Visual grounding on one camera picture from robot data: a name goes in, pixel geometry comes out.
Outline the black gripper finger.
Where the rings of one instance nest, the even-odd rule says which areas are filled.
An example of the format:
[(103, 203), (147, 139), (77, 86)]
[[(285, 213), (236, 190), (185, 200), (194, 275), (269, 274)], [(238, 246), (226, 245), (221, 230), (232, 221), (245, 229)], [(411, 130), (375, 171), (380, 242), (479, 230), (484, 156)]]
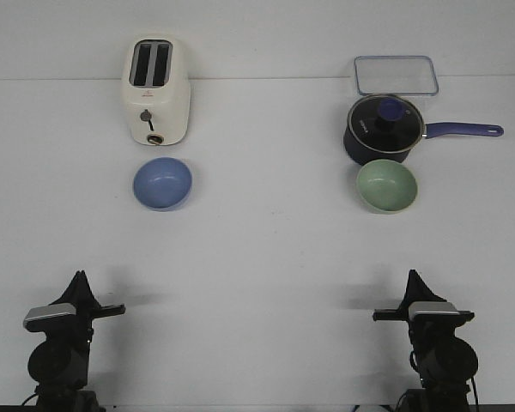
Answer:
[(80, 306), (84, 310), (99, 310), (101, 309), (100, 303), (94, 297), (91, 287), (89, 286), (88, 278), (84, 270), (80, 271)]
[(420, 274), (414, 270), (415, 275), (415, 301), (431, 301), (431, 302), (446, 302), (445, 298), (442, 298), (435, 294), (431, 288), (423, 281)]
[(76, 306), (79, 300), (79, 287), (82, 285), (82, 271), (78, 270), (69, 286), (64, 290), (61, 296), (53, 301), (54, 305), (69, 303), (72, 306)]
[(415, 286), (416, 270), (409, 271), (408, 280), (404, 292), (404, 296), (399, 304), (400, 311), (407, 311), (409, 306), (415, 301), (416, 286)]

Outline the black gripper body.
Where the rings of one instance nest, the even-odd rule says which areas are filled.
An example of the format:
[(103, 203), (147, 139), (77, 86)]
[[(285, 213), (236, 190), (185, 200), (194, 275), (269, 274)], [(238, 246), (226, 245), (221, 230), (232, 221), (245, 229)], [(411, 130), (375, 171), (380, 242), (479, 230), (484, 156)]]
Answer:
[(27, 364), (31, 378), (42, 385), (85, 385), (93, 321), (123, 313), (124, 305), (102, 306), (99, 310), (76, 308), (76, 317), (64, 327), (41, 331), (45, 340), (31, 353)]
[[(408, 328), (408, 310), (381, 309), (373, 312), (375, 321), (404, 321)], [(455, 330), (409, 328), (412, 368), (425, 389), (467, 389), (478, 371), (475, 350), (455, 334)]]

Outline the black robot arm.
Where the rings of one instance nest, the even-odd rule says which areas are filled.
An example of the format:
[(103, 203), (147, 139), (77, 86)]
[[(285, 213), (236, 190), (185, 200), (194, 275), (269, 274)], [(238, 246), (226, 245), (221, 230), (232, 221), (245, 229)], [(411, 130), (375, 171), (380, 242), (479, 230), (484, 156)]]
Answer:
[(27, 370), (37, 383), (37, 411), (104, 411), (88, 391), (93, 321), (125, 313), (125, 305), (103, 306), (95, 298), (86, 273), (78, 270), (61, 296), (29, 310), (23, 327), (44, 333), (45, 340), (29, 356)]
[(412, 350), (409, 363), (421, 388), (408, 389), (397, 411), (469, 411), (468, 394), (476, 393), (479, 361), (475, 350), (456, 336), (475, 317), (435, 294), (416, 270), (410, 270), (404, 296), (395, 309), (377, 309), (375, 321), (403, 321)]

